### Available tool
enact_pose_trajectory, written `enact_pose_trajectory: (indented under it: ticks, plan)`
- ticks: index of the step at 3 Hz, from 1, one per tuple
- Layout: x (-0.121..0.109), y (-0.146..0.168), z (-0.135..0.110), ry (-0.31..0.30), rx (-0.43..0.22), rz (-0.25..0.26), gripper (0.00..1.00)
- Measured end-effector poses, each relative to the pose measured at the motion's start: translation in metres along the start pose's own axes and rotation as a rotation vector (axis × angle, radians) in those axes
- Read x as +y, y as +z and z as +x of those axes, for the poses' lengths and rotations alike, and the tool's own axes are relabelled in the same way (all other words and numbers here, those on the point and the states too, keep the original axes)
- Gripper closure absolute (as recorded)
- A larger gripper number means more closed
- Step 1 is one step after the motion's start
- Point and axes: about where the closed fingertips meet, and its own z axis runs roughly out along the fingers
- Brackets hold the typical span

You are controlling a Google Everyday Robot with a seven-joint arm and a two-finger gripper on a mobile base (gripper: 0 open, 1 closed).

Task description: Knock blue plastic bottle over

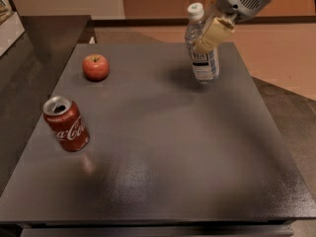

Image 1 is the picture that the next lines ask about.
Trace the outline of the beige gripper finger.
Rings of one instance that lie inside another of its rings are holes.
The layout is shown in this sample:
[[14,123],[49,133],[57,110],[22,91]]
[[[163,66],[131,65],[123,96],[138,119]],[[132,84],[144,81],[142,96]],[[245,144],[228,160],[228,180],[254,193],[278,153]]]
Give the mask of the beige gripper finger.
[[235,32],[235,24],[225,17],[209,17],[194,42],[194,52],[205,54],[217,48]]
[[204,11],[202,34],[211,37],[218,29],[216,0],[210,0]]

